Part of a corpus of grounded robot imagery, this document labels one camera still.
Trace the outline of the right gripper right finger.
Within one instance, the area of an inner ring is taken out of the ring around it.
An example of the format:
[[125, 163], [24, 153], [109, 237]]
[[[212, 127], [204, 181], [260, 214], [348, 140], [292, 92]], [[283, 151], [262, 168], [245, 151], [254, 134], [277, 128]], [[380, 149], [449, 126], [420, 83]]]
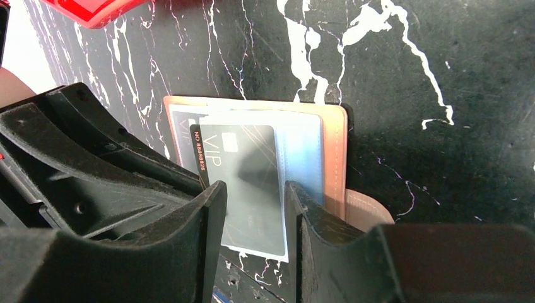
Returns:
[[361, 232], [285, 184], [290, 302], [533, 302], [521, 225], [380, 224]]

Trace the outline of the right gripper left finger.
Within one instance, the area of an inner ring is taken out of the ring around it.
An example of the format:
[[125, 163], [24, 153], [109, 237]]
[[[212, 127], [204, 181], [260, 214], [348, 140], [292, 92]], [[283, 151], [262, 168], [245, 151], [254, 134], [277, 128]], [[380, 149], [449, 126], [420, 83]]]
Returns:
[[217, 181], [131, 241], [1, 229], [2, 302], [210, 302], [227, 186]]

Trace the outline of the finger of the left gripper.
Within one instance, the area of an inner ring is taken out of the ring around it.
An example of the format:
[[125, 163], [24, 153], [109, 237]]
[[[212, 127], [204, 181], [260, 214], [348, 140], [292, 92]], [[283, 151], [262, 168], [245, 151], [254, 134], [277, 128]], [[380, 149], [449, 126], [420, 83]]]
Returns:
[[45, 93], [53, 121], [70, 139], [112, 165], [149, 177], [191, 196], [202, 188], [198, 177], [129, 133], [83, 83]]
[[70, 139], [49, 105], [1, 113], [1, 220], [60, 229], [91, 240], [128, 240], [192, 199], [122, 170]]

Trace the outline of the black VIP credit card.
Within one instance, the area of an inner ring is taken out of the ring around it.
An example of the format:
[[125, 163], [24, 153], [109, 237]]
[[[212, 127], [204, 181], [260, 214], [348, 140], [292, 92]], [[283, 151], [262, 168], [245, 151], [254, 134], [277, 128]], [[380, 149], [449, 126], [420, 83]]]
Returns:
[[287, 260], [274, 129], [268, 125], [192, 124], [201, 182], [226, 184], [221, 245]]

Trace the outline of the pink leather card holder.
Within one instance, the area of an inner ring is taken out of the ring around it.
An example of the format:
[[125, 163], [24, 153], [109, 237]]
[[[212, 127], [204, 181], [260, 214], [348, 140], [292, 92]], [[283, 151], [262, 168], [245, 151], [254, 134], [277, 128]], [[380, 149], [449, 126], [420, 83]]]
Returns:
[[324, 169], [324, 205], [327, 211], [364, 232], [380, 223], [394, 223], [389, 211], [376, 199], [346, 189], [348, 115], [340, 105], [308, 103], [243, 101], [225, 98], [166, 96], [163, 103], [168, 112], [179, 105], [200, 110], [253, 110], [255, 113], [299, 112], [316, 115], [321, 120], [321, 155]]

